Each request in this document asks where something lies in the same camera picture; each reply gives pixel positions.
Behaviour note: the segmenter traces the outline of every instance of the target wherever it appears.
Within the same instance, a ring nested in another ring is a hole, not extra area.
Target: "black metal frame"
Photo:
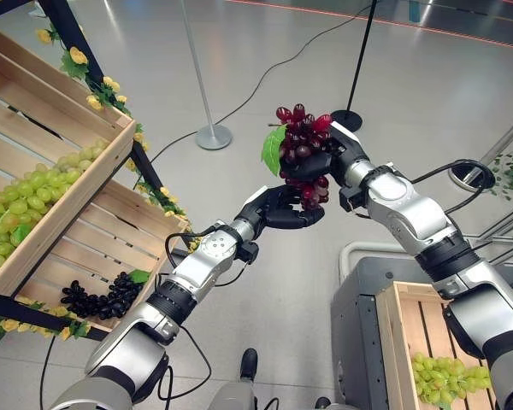
[[[0,15],[3,13],[7,13],[11,9],[14,9],[22,4],[28,3],[29,0],[2,0],[0,1]],[[89,72],[85,77],[85,81],[92,88],[94,85],[100,85],[103,82],[103,71],[99,67],[97,59],[93,55],[89,44],[84,37],[84,34],[80,30],[80,26],[78,22],[74,18],[72,10],[68,6],[67,0],[39,0],[42,9],[46,15],[50,18],[51,23],[59,33],[62,42],[65,44],[67,49],[70,47],[77,47],[80,51],[82,51],[88,60],[88,69]],[[0,316],[11,318],[15,320],[19,320],[23,323],[30,323],[32,325],[42,326],[47,329],[52,329],[55,331],[60,331],[63,327],[69,324],[67,319],[57,318],[49,313],[40,312],[38,310],[29,308],[28,306],[23,305],[22,303],[16,302],[14,300],[15,295],[21,289],[22,285],[32,276],[32,274],[36,271],[40,263],[45,259],[45,257],[49,254],[55,243],[62,237],[62,235],[67,231],[67,229],[74,223],[74,221],[78,218],[81,212],[86,208],[86,206],[93,200],[93,198],[101,191],[101,189],[112,179],[118,169],[125,163],[127,158],[131,158],[139,171],[141,172],[144,181],[150,184],[152,188],[155,190],[159,190],[162,187],[162,181],[157,176],[156,170],[152,167],[150,160],[146,153],[143,150],[143,147],[140,143],[134,141],[133,148],[128,157],[126,157],[122,163],[109,175],[109,177],[104,181],[104,183],[99,187],[99,189],[95,192],[95,194],[90,198],[90,200],[85,204],[84,207],[80,210],[80,212],[76,215],[75,218],[71,221],[70,224],[64,229],[64,231],[57,237],[57,240],[51,245],[47,251],[42,255],[42,257],[38,260],[37,264],[31,269],[30,272],[27,273],[25,279],[22,284],[15,290],[15,292],[11,296],[3,296],[0,295]],[[102,331],[100,329],[91,328],[90,332],[86,337],[93,340],[103,340],[107,335],[106,331]]]

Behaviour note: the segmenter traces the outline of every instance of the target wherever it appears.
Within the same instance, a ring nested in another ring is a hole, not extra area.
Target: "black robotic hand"
[[[290,185],[267,188],[256,198],[247,202],[237,219],[249,221],[257,238],[265,226],[277,229],[300,229],[314,225],[325,211],[317,209],[297,211],[293,205],[300,203],[300,190]]]

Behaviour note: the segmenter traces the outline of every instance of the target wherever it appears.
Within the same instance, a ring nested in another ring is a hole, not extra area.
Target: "grape bunch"
[[[99,140],[93,147],[62,156],[51,169],[38,164],[0,192],[0,267],[107,145]]]
[[[109,286],[108,295],[88,295],[80,282],[74,280],[69,288],[62,288],[65,294],[61,303],[70,304],[67,309],[76,313],[82,319],[88,316],[98,316],[100,320],[113,316],[121,318],[131,307],[133,301],[143,289],[142,284],[135,284],[127,273],[120,273]]]
[[[466,369],[459,359],[426,357],[416,353],[412,358],[416,393],[424,403],[451,404],[457,397],[491,387],[488,369],[475,366]]]
[[[289,178],[289,168],[302,164],[313,154],[330,152],[333,142],[328,128],[332,118],[324,114],[317,119],[312,114],[306,114],[304,105],[297,104],[293,111],[279,107],[275,115],[281,124],[286,125],[285,139],[280,146],[280,177],[286,184],[293,185],[301,191],[303,209],[316,209],[320,203],[328,202],[328,180],[321,176],[311,181],[300,181]]]

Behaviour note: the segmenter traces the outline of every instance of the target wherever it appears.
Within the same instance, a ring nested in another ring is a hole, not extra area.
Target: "stanchion base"
[[[361,128],[363,123],[363,118],[361,118],[358,113],[354,113],[353,111],[346,111],[345,109],[339,109],[338,111],[332,112],[331,117],[333,117],[334,121],[338,122],[340,125],[344,126],[351,132],[357,131],[359,128]]]
[[[463,179],[466,177],[468,173],[473,170],[473,166],[469,164],[459,164],[448,170],[448,175],[451,179],[461,188],[465,190],[475,192],[479,186],[482,184],[483,175],[480,173],[475,177],[475,179],[469,183],[463,182]]]
[[[225,126],[213,126],[215,137],[209,126],[205,126],[196,134],[196,144],[203,149],[221,149],[232,142],[232,133]]]

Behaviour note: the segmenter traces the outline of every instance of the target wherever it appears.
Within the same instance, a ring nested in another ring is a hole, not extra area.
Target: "red grape bunch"
[[[285,139],[280,146],[280,177],[288,185],[301,190],[303,209],[316,209],[320,203],[328,201],[328,180],[321,176],[311,181],[300,181],[289,178],[288,169],[302,164],[313,154],[330,152],[332,141],[328,132],[332,118],[324,114],[317,119],[312,114],[306,114],[304,105],[297,104],[291,112],[289,108],[279,107],[275,115],[281,124],[286,124]]]

